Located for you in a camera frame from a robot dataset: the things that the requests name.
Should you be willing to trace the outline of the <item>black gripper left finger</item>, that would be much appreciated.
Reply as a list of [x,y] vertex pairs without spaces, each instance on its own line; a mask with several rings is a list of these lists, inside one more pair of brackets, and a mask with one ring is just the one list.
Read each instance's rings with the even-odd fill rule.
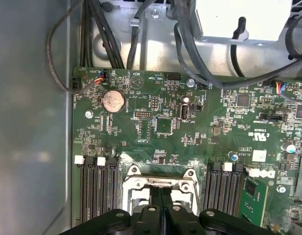
[[161,226],[161,189],[150,188],[150,205],[132,215],[114,209],[62,232],[63,235],[158,235]]

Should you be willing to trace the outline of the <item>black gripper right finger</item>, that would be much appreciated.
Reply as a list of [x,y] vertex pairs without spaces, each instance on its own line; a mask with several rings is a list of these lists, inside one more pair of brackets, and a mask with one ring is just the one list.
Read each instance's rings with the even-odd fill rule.
[[175,205],[171,188],[162,189],[162,208],[169,226],[169,235],[272,235],[273,232],[216,209],[199,215],[184,206]]

